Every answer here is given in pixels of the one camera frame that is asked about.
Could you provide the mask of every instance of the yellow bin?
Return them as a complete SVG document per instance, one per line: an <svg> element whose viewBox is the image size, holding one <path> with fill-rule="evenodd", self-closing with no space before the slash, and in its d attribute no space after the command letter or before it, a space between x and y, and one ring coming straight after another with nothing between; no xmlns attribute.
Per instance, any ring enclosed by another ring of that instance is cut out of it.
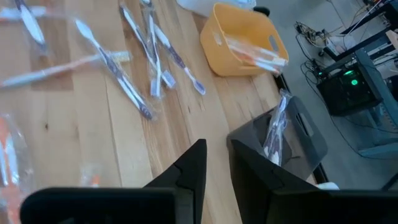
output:
<svg viewBox="0 0 398 224"><path fill-rule="evenodd" d="M213 13L200 34L200 42L211 69L221 76L259 75L264 70L248 65L235 56L226 44L225 36L289 56L271 20L260 12L216 3Z"/></svg>

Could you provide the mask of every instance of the wooden table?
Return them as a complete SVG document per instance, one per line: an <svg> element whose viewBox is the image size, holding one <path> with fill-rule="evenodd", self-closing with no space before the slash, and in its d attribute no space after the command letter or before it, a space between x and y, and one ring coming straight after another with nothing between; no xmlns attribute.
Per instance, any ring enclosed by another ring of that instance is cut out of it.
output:
<svg viewBox="0 0 398 224"><path fill-rule="evenodd" d="M80 169L100 164L101 186L142 187L162 173L197 139L208 145L203 223L241 223L229 175L227 134L273 108L279 100L272 75L221 78L209 68L199 41L204 18L174 0L153 0L160 27L206 86L200 96L164 52L161 60L178 81L166 90L157 121L147 121L102 68L89 68L0 94L0 112L13 115L26 138L38 188L76 186ZM28 0L79 16L108 50L128 49L124 66L148 97L147 60L119 14L117 0ZM139 0L126 5L144 28ZM40 19L51 64L67 63L95 51L71 22ZM22 23L0 25L0 78L48 67L30 49Z"/></svg>

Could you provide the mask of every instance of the gray floor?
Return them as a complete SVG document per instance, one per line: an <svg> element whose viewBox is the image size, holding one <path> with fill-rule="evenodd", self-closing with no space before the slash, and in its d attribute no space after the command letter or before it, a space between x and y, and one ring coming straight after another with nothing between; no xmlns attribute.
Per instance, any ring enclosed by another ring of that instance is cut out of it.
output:
<svg viewBox="0 0 398 224"><path fill-rule="evenodd" d="M297 33L293 27L294 22L303 22L315 30L331 31L342 25L348 27L355 13L363 6L361 0L332 0L332 2L334 7L326 0L257 0L257 5L266 6L271 10L270 18L289 52L289 66L284 70L284 77L291 92L302 99L326 139L328 154L322 165L329 180L338 184L341 189L380 189L398 172L398 161L365 159L357 155L334 127L325 105L311 90L300 71L300 65L306 61L306 58L295 40ZM371 22L368 28L366 26L352 33L357 41L363 33L362 38L366 39L384 28L378 20ZM309 54L317 57L319 49L307 44L304 39L302 42ZM320 60L326 64L333 63L327 58ZM392 71L389 69L386 68L382 72L383 76L391 75ZM335 122L355 149L370 144L365 135L362 135L369 130L352 125L341 118L335 118Z"/></svg>

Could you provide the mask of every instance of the white container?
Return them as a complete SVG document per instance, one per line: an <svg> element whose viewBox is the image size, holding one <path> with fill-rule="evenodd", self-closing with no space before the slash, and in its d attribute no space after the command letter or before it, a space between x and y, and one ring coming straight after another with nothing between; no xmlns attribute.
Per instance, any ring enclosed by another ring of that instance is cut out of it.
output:
<svg viewBox="0 0 398 224"><path fill-rule="evenodd" d="M184 9L191 10L206 17L209 17L214 4L217 2L231 4L243 9L252 9L256 6L256 0L177 0L177 2Z"/></svg>

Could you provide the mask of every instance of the green light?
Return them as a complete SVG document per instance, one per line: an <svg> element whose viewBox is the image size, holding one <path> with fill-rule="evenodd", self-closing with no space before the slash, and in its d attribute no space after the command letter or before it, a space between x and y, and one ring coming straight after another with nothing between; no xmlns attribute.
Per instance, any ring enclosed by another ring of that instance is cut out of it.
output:
<svg viewBox="0 0 398 224"><path fill-rule="evenodd" d="M344 73L344 75L351 75L352 73L353 73L354 71L348 71L348 72L346 72L346 73Z"/></svg>

